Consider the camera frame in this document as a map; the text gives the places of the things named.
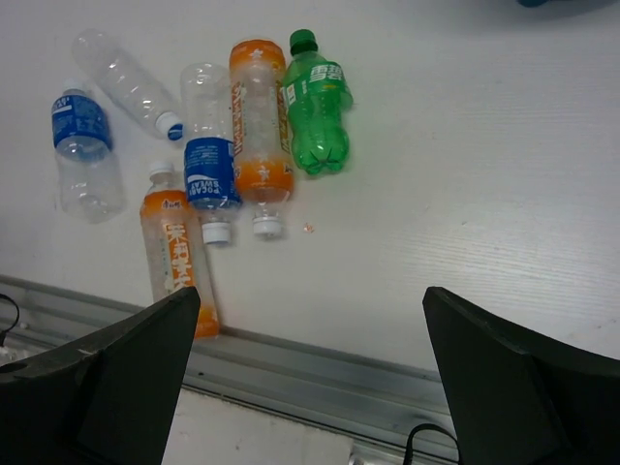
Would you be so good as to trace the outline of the blue Pocari Sweat bottle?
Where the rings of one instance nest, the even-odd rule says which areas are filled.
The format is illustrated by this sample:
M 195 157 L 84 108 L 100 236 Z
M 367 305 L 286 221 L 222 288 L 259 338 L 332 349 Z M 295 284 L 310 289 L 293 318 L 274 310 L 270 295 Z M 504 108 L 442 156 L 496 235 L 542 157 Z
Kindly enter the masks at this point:
M 241 207 L 234 184 L 231 81 L 227 68 L 212 63 L 187 66 L 180 75 L 184 111 L 184 182 L 196 210 L 202 239 L 229 245 Z

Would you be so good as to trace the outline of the orange label bottle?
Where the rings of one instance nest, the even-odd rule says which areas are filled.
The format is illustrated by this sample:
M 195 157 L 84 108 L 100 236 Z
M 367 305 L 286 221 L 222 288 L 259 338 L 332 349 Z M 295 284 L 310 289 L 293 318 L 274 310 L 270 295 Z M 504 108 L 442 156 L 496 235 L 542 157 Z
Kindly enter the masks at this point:
M 153 299 L 196 288 L 201 304 L 195 337 L 215 337 L 220 323 L 198 215 L 187 201 L 173 163 L 153 163 L 149 179 L 139 217 Z

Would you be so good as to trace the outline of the green Sprite bottle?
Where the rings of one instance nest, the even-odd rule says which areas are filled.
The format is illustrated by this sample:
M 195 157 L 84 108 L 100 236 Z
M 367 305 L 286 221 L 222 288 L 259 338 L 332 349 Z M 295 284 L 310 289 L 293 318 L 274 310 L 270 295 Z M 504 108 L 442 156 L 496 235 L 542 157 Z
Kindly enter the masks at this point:
M 350 154 L 342 113 L 354 102 L 344 71 L 319 54 L 316 37 L 308 29 L 293 32 L 290 53 L 283 91 L 294 161 L 310 176 L 340 172 Z

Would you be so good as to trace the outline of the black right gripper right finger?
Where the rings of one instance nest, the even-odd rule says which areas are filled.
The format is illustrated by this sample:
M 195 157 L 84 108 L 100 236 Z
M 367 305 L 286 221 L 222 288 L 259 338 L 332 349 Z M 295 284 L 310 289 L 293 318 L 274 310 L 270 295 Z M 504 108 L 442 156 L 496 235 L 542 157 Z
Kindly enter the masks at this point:
M 422 306 L 462 463 L 618 463 L 618 360 L 444 288 Z

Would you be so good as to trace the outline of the blue label bottle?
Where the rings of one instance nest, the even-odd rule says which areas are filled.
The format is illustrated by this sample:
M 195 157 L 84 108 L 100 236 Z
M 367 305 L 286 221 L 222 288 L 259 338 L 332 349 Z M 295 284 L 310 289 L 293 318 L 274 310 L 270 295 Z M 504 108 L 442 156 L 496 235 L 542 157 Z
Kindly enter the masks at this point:
M 87 86 L 66 80 L 50 117 L 62 210 L 90 224 L 121 213 L 125 191 L 107 114 Z

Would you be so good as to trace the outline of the orange label bottle cap down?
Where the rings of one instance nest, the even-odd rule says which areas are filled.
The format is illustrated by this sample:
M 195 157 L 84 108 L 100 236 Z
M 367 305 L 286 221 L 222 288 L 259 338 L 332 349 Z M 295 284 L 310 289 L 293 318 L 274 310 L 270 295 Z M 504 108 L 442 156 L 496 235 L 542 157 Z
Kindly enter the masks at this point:
M 252 209 L 254 235 L 278 238 L 295 186 L 282 96 L 285 56 L 271 40 L 246 39 L 232 48 L 229 68 L 235 187 Z

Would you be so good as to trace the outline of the clear unlabelled plastic bottle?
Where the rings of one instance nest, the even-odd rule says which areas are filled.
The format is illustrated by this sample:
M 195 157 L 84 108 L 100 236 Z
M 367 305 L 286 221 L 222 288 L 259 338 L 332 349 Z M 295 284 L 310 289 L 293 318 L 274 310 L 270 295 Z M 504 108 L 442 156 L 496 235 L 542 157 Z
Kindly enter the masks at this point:
M 80 69 L 145 132 L 172 142 L 183 138 L 177 101 L 113 37 L 87 29 L 73 40 L 72 55 Z

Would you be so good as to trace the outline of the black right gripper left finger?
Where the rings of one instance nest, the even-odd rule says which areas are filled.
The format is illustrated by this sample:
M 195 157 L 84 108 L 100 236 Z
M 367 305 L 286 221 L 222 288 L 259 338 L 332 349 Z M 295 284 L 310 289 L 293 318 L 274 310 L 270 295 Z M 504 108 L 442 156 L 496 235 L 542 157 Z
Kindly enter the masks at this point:
M 1 368 L 4 464 L 159 464 L 200 310 L 184 288 Z

